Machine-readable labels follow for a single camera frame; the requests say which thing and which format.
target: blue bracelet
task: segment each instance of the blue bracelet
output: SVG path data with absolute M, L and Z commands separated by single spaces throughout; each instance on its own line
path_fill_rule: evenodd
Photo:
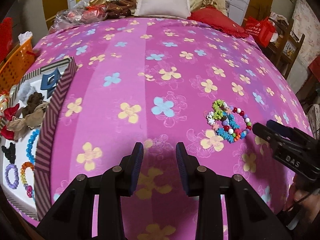
M 40 130 L 35 130 L 32 132 L 32 135 L 30 136 L 30 139 L 28 140 L 28 145 L 27 145 L 27 157 L 29 161 L 34 165 L 35 164 L 35 157 L 32 155 L 31 150 L 33 147 L 33 143 L 35 142 L 36 137 L 40 134 Z

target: chevron pattern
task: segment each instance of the chevron pattern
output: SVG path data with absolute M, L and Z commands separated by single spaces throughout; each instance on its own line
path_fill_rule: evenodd
M 59 113 L 66 97 L 72 79 L 76 74 L 77 65 L 74 58 L 71 58 L 69 66 L 64 71 L 59 83 L 52 95 L 47 108 L 41 133 L 36 149 L 35 163 L 35 198 L 39 221 L 51 207 L 50 197 L 50 164 L 54 141 L 54 134 L 58 123 Z

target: bed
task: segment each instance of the bed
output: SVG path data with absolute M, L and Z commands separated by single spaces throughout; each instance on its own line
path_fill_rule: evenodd
M 252 124 L 273 119 L 311 134 L 294 93 L 251 36 L 236 39 L 189 20 L 135 17 L 59 31 L 35 49 L 41 55 L 29 71 L 67 57 L 78 66 L 55 133 L 52 203 L 76 175 L 102 174 L 142 142 L 137 190 L 122 199 L 126 237 L 194 239 L 198 198 L 185 195 L 175 159 L 182 141 L 201 165 L 243 175 L 274 212 L 283 207 L 294 174 L 272 159 L 268 143 L 251 131 L 229 143 L 204 116 L 222 99 Z M 245 127 L 239 114 L 235 119 Z M 227 237 L 225 205 L 223 212 Z

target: white pillow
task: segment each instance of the white pillow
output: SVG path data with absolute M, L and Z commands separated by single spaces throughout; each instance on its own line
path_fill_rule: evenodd
M 190 0 L 139 0 L 134 15 L 187 19 L 191 15 Z

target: wooden chair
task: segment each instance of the wooden chair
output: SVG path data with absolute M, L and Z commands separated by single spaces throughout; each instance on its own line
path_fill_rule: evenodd
M 279 69 L 279 67 L 280 67 L 281 60 L 283 60 L 285 63 L 288 64 L 287 69 L 285 71 L 285 74 L 283 75 L 284 78 L 287 79 L 289 76 L 289 73 L 291 71 L 292 65 L 295 62 L 295 60 L 298 56 L 298 53 L 301 49 L 305 35 L 304 34 L 302 35 L 299 42 L 296 42 L 295 39 L 292 38 L 290 33 L 291 33 L 291 29 L 292 29 L 293 22 L 294 22 L 293 19 L 290 19 L 288 26 L 286 26 L 284 24 L 280 24 L 272 19 L 270 19 L 270 20 L 276 24 L 276 26 L 282 31 L 282 35 L 283 35 L 283 38 L 281 39 L 281 41 L 278 44 L 275 45 L 271 42 L 268 44 L 268 48 L 271 49 L 271 51 L 273 52 L 273 55 L 271 56 L 270 61 L 276 66 L 277 69 Z M 285 45 L 287 44 L 287 41 L 290 41 L 292 43 L 292 45 L 296 48 L 294 53 L 290 57 L 283 52 L 283 49 L 284 49 Z

